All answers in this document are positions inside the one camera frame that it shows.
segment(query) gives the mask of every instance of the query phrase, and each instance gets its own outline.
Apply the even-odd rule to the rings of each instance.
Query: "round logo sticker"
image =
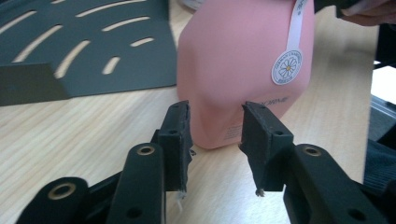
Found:
[[[293,81],[303,64],[303,54],[298,49],[283,52],[276,60],[272,78],[276,85],[285,85]]]

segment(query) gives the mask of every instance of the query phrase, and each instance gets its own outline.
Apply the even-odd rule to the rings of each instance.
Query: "light wood surface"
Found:
[[[171,1],[175,39],[192,12]],[[317,15],[310,86],[282,121],[295,143],[324,147],[353,179],[362,178],[376,28]],[[148,142],[177,102],[176,88],[0,107],[0,223],[14,223],[50,181],[79,176],[93,185],[122,169],[128,150]],[[194,148],[180,212],[167,193],[168,223],[289,223],[282,193],[257,198],[237,146]]]

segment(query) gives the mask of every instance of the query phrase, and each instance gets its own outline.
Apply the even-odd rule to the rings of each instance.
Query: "pink bottle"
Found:
[[[239,142],[245,101],[280,118],[308,85],[313,44],[313,0],[205,0],[177,56],[177,94],[190,102],[194,144]]]

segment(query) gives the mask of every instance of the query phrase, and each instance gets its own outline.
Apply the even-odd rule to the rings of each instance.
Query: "bolt hole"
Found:
[[[366,216],[363,214],[363,212],[359,211],[358,209],[349,209],[347,213],[358,221],[366,220]]]
[[[304,149],[304,152],[310,156],[320,156],[321,152],[315,148],[308,147]]]
[[[141,147],[137,150],[137,154],[147,156],[155,151],[154,147]]]
[[[140,208],[131,208],[127,211],[126,216],[130,219],[135,219],[142,216],[142,210]]]
[[[70,196],[76,190],[76,185],[72,183],[64,183],[55,186],[50,192],[48,197],[51,200],[60,200]]]

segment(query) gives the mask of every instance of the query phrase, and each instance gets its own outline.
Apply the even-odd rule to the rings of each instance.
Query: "bottle label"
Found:
[[[276,85],[285,85],[293,81],[303,64],[303,54],[299,49],[303,12],[308,0],[297,0],[291,14],[288,45],[274,63],[272,79]]]

